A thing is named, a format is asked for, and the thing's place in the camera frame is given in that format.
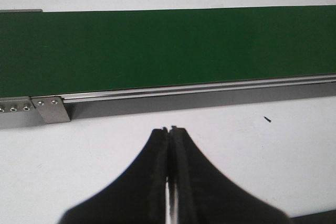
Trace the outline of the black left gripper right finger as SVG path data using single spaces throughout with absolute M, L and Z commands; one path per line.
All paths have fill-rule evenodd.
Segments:
M 246 192 L 222 174 L 184 128 L 172 127 L 170 217 L 172 223 L 288 223 L 281 210 Z

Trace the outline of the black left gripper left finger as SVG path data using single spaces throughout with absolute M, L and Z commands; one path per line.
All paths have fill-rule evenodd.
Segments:
M 109 186 L 67 210 L 60 223 L 165 223 L 167 129 L 154 129 L 131 165 Z

